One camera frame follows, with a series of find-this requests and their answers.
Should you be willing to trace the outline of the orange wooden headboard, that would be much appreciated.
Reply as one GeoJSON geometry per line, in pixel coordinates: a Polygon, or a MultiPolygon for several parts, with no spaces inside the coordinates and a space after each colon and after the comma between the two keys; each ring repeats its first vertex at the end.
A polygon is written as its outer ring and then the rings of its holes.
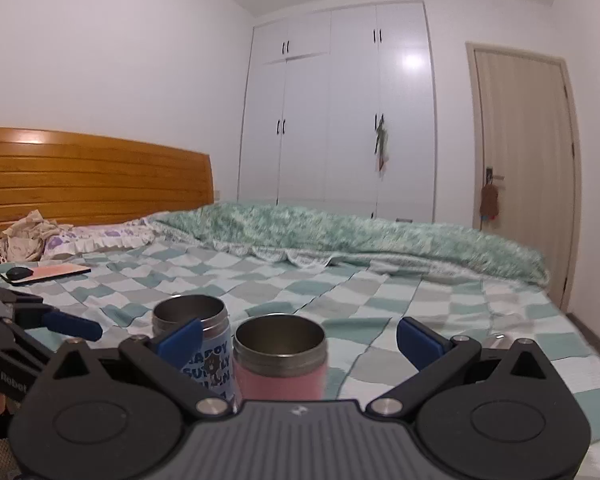
{"type": "Polygon", "coordinates": [[[74,226],[212,203],[209,155],[63,131],[0,127],[0,234],[31,211],[74,226]]]}

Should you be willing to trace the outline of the purple floral pillow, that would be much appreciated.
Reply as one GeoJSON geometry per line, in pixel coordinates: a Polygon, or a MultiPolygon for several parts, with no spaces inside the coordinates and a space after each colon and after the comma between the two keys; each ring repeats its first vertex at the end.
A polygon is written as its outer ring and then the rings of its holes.
{"type": "Polygon", "coordinates": [[[75,226],[46,240],[42,260],[61,260],[73,256],[135,249],[151,244],[155,232],[143,222],[110,224],[110,226],[75,226]]]}

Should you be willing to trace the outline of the pink smartphone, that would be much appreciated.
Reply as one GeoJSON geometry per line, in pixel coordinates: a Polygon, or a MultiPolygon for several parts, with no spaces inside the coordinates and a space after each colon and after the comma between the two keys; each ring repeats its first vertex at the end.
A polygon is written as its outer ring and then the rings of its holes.
{"type": "Polygon", "coordinates": [[[22,281],[10,282],[5,278],[5,273],[1,274],[1,278],[8,284],[15,286],[32,285],[34,283],[41,283],[46,281],[57,280],[58,278],[70,278],[70,276],[82,275],[91,272],[89,266],[79,266],[73,263],[56,264],[56,266],[37,266],[36,268],[30,268],[34,271],[30,278],[26,278],[22,281]]]}

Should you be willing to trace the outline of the plain stainless steel cup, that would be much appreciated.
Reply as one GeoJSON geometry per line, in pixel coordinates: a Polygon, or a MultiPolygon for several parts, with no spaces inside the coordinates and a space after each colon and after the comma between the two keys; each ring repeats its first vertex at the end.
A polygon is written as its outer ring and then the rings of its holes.
{"type": "Polygon", "coordinates": [[[486,339],[482,343],[483,349],[492,349],[492,350],[508,350],[514,340],[512,336],[509,336],[504,333],[493,333],[486,336],[486,339]]]}

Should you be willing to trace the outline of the blue cartoon steel cup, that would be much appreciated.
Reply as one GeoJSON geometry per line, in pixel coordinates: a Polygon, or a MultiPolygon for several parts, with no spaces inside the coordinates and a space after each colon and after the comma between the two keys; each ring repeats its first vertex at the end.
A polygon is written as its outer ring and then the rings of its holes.
{"type": "Polygon", "coordinates": [[[152,312],[154,335],[175,330],[159,353],[198,384],[232,404],[235,399],[232,331],[225,304],[206,295],[175,296],[152,312]]]}

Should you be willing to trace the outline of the white built-in wardrobe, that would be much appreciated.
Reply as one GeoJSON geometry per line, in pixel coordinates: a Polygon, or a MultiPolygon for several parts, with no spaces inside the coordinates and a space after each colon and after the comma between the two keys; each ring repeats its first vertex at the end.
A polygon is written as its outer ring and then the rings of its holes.
{"type": "Polygon", "coordinates": [[[237,197],[397,222],[434,220],[437,133],[425,6],[348,6],[252,36],[237,197]],[[375,127],[385,116],[386,170],[375,127]]]}

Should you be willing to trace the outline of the pink steel cup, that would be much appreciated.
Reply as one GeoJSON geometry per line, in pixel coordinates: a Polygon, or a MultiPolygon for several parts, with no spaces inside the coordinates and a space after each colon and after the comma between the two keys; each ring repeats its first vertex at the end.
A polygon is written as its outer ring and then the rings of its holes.
{"type": "Polygon", "coordinates": [[[321,325],[292,314],[242,322],[234,333],[239,397],[258,401],[317,401],[328,371],[328,341],[321,325]]]}

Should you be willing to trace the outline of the black computer mouse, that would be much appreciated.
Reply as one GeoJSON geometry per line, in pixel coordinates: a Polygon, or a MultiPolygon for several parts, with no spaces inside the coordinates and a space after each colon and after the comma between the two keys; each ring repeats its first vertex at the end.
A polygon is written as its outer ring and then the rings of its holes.
{"type": "Polygon", "coordinates": [[[34,271],[26,266],[13,266],[5,273],[7,281],[16,282],[30,278],[34,271]]]}

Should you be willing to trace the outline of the crumpled beige cloth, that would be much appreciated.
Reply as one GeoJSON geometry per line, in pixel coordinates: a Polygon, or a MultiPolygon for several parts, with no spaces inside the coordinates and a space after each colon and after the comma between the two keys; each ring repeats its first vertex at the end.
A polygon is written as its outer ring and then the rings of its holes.
{"type": "Polygon", "coordinates": [[[36,261],[42,257],[47,241],[72,228],[47,220],[38,210],[29,212],[0,234],[0,264],[36,261]]]}

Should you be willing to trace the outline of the checkered green grey bedsheet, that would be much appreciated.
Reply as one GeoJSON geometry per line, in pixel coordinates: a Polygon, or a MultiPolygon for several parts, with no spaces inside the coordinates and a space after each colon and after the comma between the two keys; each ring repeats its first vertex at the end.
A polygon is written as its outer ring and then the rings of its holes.
{"type": "Polygon", "coordinates": [[[291,313],[321,324],[328,338],[326,394],[368,402],[410,367],[396,323],[416,318],[443,336],[483,342],[493,333],[536,341],[574,394],[600,441],[600,358],[539,287],[480,278],[422,278],[379,263],[302,269],[178,243],[79,258],[90,273],[31,286],[32,294],[99,322],[110,347],[151,330],[152,309],[176,295],[219,298],[230,322],[291,313]]]}

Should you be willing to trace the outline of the beige wooden door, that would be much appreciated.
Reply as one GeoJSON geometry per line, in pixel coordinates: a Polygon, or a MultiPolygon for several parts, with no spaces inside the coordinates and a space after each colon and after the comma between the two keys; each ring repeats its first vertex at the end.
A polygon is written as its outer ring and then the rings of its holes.
{"type": "Polygon", "coordinates": [[[547,293],[567,310],[580,237],[581,157],[567,64],[531,51],[466,46],[474,107],[477,191],[486,167],[498,182],[500,214],[478,229],[540,252],[547,293]]]}

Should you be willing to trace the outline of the green hanging ornament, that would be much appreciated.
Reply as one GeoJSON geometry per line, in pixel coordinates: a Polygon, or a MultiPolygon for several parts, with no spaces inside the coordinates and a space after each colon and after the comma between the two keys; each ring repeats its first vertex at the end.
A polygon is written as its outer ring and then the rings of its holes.
{"type": "Polygon", "coordinates": [[[387,167],[388,155],[388,130],[386,127],[385,116],[380,115],[375,127],[376,141],[374,155],[376,157],[376,166],[378,174],[383,174],[387,167]]]}

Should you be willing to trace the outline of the green floral quilt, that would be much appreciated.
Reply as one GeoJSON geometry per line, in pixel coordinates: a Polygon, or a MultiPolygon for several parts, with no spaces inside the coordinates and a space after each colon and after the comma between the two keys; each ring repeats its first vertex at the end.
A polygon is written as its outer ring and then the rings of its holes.
{"type": "Polygon", "coordinates": [[[161,235],[182,242],[302,268],[377,262],[416,274],[490,276],[540,287],[550,282],[550,271],[536,250],[455,224],[238,203],[159,212],[147,222],[161,235]]]}

